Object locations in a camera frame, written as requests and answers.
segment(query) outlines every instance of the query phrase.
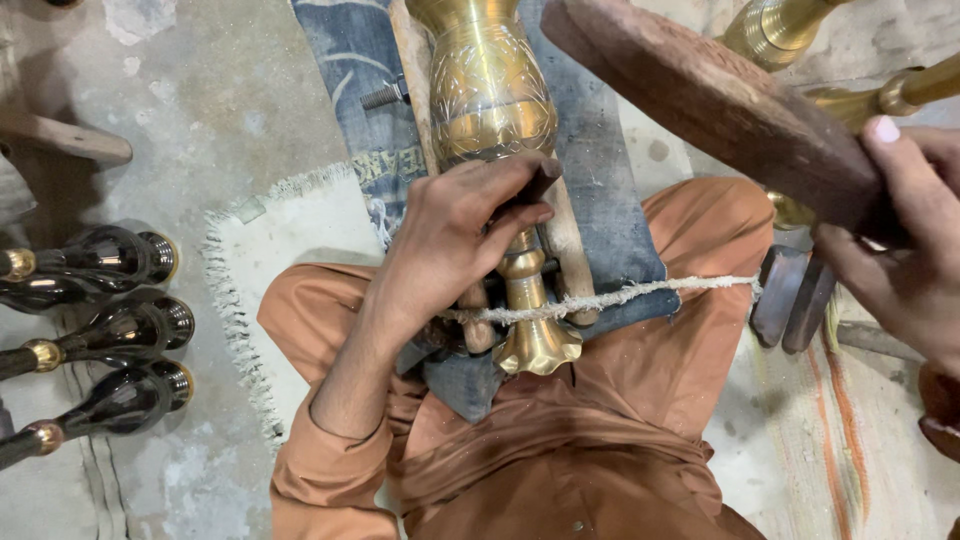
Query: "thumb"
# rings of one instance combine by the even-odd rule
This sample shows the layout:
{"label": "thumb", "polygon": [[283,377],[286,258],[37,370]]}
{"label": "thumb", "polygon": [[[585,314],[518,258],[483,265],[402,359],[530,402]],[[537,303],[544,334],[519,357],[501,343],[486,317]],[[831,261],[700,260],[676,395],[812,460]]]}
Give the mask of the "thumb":
{"label": "thumb", "polygon": [[553,217],[550,205],[540,202],[535,205],[511,207],[487,227],[487,235],[480,244],[480,260],[484,268],[492,270],[503,258],[510,242],[528,227],[543,223]]}

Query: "threaded bolt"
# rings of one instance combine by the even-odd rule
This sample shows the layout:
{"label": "threaded bolt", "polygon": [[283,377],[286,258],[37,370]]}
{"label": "threaded bolt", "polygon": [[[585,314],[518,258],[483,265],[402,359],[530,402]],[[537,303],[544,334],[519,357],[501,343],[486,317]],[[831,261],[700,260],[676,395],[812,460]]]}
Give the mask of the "threaded bolt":
{"label": "threaded bolt", "polygon": [[396,82],[387,84],[376,92],[360,96],[360,105],[363,110],[372,110],[401,101],[410,103],[410,91],[407,88],[407,80],[402,73],[396,77]]}
{"label": "threaded bolt", "polygon": [[403,96],[400,95],[400,89],[396,85],[384,86],[376,92],[360,96],[360,105],[363,106],[363,110],[376,109],[398,101],[403,101]]}

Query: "hand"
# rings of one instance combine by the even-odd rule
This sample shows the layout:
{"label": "hand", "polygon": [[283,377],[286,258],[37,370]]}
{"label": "hand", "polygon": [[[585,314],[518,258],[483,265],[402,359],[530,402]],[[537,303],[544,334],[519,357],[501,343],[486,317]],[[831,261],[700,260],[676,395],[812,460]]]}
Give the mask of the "hand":
{"label": "hand", "polygon": [[553,217],[543,202],[501,209],[494,216],[545,160],[529,152],[469,161],[410,185],[403,224],[364,302],[383,321],[381,328],[395,330],[402,342],[410,339],[493,270],[520,231]]}
{"label": "hand", "polygon": [[838,279],[897,339],[960,380],[960,131],[871,119],[863,143],[887,181],[909,250],[878,252],[821,224],[818,248]]}

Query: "denim cloth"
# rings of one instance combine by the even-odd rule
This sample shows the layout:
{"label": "denim cloth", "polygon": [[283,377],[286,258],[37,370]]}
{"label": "denim cloth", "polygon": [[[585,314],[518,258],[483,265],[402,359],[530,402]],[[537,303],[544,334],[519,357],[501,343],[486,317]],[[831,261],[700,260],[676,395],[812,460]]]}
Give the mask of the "denim cloth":
{"label": "denim cloth", "polygon": [[[560,116],[557,156],[564,164],[593,286],[601,294],[627,282],[663,280],[666,269],[634,188],[616,94],[543,36],[543,3],[522,0],[518,12]],[[382,88],[402,71],[387,13],[389,0],[294,0],[293,5],[333,101],[371,220],[379,231],[393,234],[403,215],[407,185],[424,176],[426,167],[409,106],[397,103],[373,111],[360,107],[360,95]],[[679,306],[676,291],[655,291],[608,308],[581,334],[589,339],[673,313]],[[457,356],[411,344],[397,368],[402,373],[415,364],[420,364],[430,390],[471,422],[490,411],[504,376],[490,353]]]}

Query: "left hand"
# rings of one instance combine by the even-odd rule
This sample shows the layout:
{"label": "left hand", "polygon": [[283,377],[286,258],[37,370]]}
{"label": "left hand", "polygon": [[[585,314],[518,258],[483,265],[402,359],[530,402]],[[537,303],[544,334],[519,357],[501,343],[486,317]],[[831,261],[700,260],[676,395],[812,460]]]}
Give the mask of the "left hand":
{"label": "left hand", "polygon": [[372,313],[366,315],[406,342],[493,270],[520,231],[553,217],[550,205],[538,202],[509,207],[491,221],[545,160],[529,152],[468,161],[414,181],[403,224],[367,290],[364,306]]}

